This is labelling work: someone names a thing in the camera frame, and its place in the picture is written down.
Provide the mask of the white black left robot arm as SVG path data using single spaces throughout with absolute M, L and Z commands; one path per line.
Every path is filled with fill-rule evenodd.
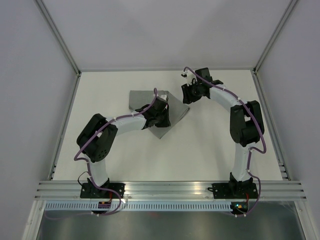
M 162 97 L 155 97 L 150 104 L 118 117 L 104 117 L 97 113 L 92 116 L 76 139 L 79 151 L 74 160 L 87 164 L 91 191 L 98 198 L 109 193 L 109 177 L 105 158 L 110 153 L 115 138 L 132 131 L 170 127 L 169 103 Z

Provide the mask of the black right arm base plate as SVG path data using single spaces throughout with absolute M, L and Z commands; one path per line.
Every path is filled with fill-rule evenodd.
M 231 186 L 229 183 L 213 183 L 207 188 L 214 199 L 245 200 L 257 199 L 258 190 L 255 183 L 245 186 Z

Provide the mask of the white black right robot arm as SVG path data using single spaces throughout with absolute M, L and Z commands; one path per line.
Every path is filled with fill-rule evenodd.
M 195 103 L 206 97 L 220 104 L 229 113 L 229 133 L 235 143 L 235 158 L 228 192 L 239 198 L 247 190 L 245 184 L 251 183 L 255 178 L 250 170 L 252 153 L 267 152 L 260 103 L 256 100 L 245 101 L 229 90 L 222 81 L 213 80 L 207 67 L 194 71 L 186 66 L 181 76 L 186 79 L 186 83 L 181 86 L 184 104 Z

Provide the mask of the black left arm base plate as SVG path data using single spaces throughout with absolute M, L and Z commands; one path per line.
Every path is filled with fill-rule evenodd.
M 110 179 L 99 188 L 95 187 L 89 178 L 87 178 L 86 182 L 81 183 L 80 177 L 78 177 L 77 183 L 81 186 L 81 199 L 119 199 L 125 193 L 124 183 L 110 182 Z

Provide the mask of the grey cloth napkin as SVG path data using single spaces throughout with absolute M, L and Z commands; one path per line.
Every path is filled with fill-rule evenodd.
M 168 133 L 185 115 L 188 113 L 190 108 L 183 104 L 182 101 L 177 99 L 173 94 L 167 90 L 158 90 L 157 94 L 159 97 L 166 96 L 168 103 L 168 116 L 171 126 L 169 127 L 156 127 L 149 128 L 151 133 L 158 139 L 161 139 L 166 133 Z M 145 108 L 145 105 L 149 105 L 154 99 L 155 95 L 152 90 L 131 90 L 129 92 L 129 103 L 128 108 L 130 110 L 136 110 Z

